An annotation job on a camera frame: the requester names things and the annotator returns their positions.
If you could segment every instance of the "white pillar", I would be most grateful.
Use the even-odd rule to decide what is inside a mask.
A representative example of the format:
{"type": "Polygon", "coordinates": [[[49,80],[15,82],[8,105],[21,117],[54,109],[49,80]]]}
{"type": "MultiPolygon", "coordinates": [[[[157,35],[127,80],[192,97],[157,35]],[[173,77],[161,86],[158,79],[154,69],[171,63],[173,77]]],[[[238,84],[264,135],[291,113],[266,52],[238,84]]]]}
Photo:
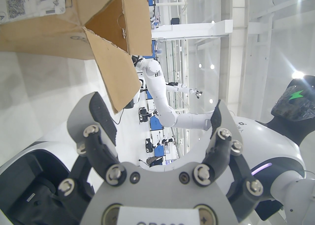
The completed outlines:
{"type": "Polygon", "coordinates": [[[164,25],[152,29],[153,40],[181,40],[197,38],[218,38],[233,31],[233,20],[217,23],[164,25]]]}

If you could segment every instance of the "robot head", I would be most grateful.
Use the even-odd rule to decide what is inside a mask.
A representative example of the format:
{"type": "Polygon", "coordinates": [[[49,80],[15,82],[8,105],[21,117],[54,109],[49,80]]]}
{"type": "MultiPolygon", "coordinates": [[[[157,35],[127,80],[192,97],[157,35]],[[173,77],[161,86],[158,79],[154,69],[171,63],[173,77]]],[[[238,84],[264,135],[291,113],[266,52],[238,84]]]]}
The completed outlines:
{"type": "Polygon", "coordinates": [[[294,122],[315,119],[315,76],[292,80],[271,114],[294,122]]]}

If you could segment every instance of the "qr code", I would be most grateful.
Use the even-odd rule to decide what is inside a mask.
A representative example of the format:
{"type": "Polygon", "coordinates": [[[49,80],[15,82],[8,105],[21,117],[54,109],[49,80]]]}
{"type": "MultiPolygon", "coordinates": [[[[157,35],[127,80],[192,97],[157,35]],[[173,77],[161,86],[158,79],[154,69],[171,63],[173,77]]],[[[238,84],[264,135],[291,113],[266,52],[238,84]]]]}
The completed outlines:
{"type": "Polygon", "coordinates": [[[7,0],[9,18],[25,15],[24,0],[7,0]]]}

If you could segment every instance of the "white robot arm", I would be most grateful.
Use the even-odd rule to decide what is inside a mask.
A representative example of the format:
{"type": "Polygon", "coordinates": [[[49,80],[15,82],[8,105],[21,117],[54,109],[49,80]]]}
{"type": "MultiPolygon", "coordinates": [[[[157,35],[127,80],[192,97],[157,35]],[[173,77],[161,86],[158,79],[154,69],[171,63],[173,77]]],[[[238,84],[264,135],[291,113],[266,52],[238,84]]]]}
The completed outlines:
{"type": "Polygon", "coordinates": [[[183,93],[187,93],[187,94],[194,94],[194,93],[198,93],[198,94],[202,94],[202,92],[198,91],[197,89],[192,89],[192,88],[188,88],[185,84],[183,83],[175,83],[175,85],[173,85],[173,82],[169,82],[166,83],[166,90],[168,91],[175,91],[175,92],[183,92],[183,93]]]}
{"type": "Polygon", "coordinates": [[[315,179],[303,179],[296,171],[287,171],[273,182],[270,192],[283,204],[288,225],[314,224],[315,179]]]}
{"type": "MultiPolygon", "coordinates": [[[[177,128],[187,128],[187,129],[203,129],[208,130],[211,127],[210,119],[212,113],[205,114],[192,114],[183,113],[177,114],[176,111],[169,105],[166,98],[166,90],[172,87],[166,85],[165,78],[161,69],[161,66],[156,60],[147,60],[145,58],[140,58],[135,62],[137,70],[143,71],[143,76],[145,78],[145,83],[148,91],[150,92],[156,110],[158,111],[158,118],[164,127],[177,127],[177,128]]],[[[184,85],[177,86],[177,91],[188,91],[184,85]]]]}

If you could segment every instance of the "black cable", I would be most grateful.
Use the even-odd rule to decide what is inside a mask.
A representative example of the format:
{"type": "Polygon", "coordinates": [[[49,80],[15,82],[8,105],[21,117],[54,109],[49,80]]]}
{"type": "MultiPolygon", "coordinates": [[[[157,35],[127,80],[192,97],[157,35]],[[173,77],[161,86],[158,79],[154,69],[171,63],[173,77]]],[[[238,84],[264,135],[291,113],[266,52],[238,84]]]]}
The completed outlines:
{"type": "Polygon", "coordinates": [[[118,122],[118,123],[110,116],[110,118],[112,119],[112,121],[114,121],[114,122],[116,123],[116,125],[119,125],[119,124],[120,124],[121,117],[123,116],[124,110],[125,110],[125,109],[123,109],[123,111],[122,111],[122,113],[121,113],[121,115],[120,115],[120,119],[119,119],[119,122],[118,122]]]}

